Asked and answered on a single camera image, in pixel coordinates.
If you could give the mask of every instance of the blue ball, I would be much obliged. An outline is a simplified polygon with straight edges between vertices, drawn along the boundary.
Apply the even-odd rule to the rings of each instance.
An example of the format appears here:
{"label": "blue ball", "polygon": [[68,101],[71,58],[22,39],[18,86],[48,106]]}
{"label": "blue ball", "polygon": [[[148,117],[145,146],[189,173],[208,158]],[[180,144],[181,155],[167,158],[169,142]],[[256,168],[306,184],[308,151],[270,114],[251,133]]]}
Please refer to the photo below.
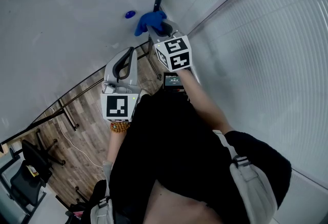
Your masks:
{"label": "blue ball", "polygon": [[129,11],[125,14],[126,19],[132,18],[133,16],[135,16],[135,11]]}

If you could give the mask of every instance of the blue cloth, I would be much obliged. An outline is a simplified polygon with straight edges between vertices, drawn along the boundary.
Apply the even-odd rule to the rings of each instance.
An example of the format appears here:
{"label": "blue cloth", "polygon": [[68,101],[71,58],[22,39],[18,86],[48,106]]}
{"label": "blue cloth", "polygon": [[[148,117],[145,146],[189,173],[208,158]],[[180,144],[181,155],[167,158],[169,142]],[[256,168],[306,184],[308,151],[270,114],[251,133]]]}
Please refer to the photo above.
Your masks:
{"label": "blue cloth", "polygon": [[138,22],[138,26],[134,32],[134,35],[139,36],[142,33],[147,32],[146,25],[153,26],[157,30],[162,31],[162,26],[160,24],[162,23],[162,20],[166,18],[166,14],[163,11],[144,14]]}

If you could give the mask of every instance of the wooden bead bracelet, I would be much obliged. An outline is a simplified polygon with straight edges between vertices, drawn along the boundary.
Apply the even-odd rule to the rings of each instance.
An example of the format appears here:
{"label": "wooden bead bracelet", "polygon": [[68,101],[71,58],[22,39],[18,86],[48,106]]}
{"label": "wooden bead bracelet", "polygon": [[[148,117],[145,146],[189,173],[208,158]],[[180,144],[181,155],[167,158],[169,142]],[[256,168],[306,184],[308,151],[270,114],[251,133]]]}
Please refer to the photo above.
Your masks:
{"label": "wooden bead bracelet", "polygon": [[111,131],[115,133],[126,132],[129,127],[129,122],[111,122]]}

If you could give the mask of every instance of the wooden floor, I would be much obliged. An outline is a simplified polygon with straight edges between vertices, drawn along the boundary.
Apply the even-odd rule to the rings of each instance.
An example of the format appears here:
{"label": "wooden floor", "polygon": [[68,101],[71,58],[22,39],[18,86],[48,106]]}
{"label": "wooden floor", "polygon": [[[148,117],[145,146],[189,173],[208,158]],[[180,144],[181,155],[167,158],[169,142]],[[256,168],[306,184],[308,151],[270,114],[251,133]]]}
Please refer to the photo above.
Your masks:
{"label": "wooden floor", "polygon": [[[144,45],[144,49],[147,51],[148,45]],[[140,48],[137,51],[138,55],[142,54]],[[158,62],[156,55],[154,55],[154,50],[152,51],[151,60],[156,69],[163,74],[165,68]],[[104,70],[98,71],[71,90],[62,98],[63,102],[67,103],[78,93],[103,78]],[[162,81],[157,79],[146,57],[138,60],[138,82],[142,88],[147,89],[151,93],[155,93],[162,85]],[[101,115],[100,94],[101,83],[68,105],[68,113],[75,123],[79,124],[79,128],[75,132],[68,124],[64,115],[60,115],[58,119],[54,118],[52,121],[39,126],[45,147],[48,147],[53,139],[58,139],[58,143],[52,148],[50,154],[58,160],[66,161],[64,166],[53,163],[53,175],[49,179],[48,185],[67,205],[76,203],[77,198],[81,200],[75,192],[75,186],[79,186],[83,195],[89,198],[94,185],[99,180],[104,179],[104,175],[101,168],[94,166],[85,155],[75,149],[64,138],[59,124],[66,137],[84,151],[95,164],[101,166],[107,156],[110,123],[105,121]],[[59,106],[55,104],[53,108],[57,110]],[[50,115],[52,112],[51,109],[48,109],[46,114]],[[25,136],[24,139],[36,144],[34,133]]]}

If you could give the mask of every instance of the office chair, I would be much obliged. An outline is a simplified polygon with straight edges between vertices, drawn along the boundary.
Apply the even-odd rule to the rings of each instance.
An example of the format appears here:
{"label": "office chair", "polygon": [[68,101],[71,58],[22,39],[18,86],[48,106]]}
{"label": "office chair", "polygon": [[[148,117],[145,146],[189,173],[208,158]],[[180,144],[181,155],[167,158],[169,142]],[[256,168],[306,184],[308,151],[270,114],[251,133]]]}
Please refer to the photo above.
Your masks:
{"label": "office chair", "polygon": [[[40,188],[41,186],[46,186],[46,183],[52,175],[52,172],[49,170],[52,165],[48,159],[62,166],[66,163],[64,160],[59,162],[56,158],[48,154],[48,151],[57,142],[57,139],[53,141],[50,147],[45,149],[38,135],[39,133],[40,130],[38,129],[36,132],[36,138],[40,149],[38,149],[37,146],[32,145],[30,142],[23,140],[22,149],[14,154],[14,156],[17,156],[20,152],[23,152],[25,160],[22,162],[17,173],[10,179],[11,195],[14,196],[14,199],[19,201],[24,207],[28,204],[33,206],[38,204]],[[29,169],[26,167],[27,165],[34,167],[38,172],[38,175],[33,177]]]}

